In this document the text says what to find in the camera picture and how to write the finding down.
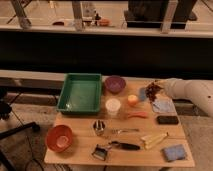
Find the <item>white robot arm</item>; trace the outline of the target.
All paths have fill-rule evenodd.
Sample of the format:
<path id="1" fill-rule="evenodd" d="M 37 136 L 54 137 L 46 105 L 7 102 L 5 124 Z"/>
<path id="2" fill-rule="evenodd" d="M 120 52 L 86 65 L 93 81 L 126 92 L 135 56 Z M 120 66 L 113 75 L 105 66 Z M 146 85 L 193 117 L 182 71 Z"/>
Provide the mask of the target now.
<path id="1" fill-rule="evenodd" d="M 213 81 L 169 78 L 160 80 L 157 84 L 170 98 L 189 100 L 213 117 Z"/>

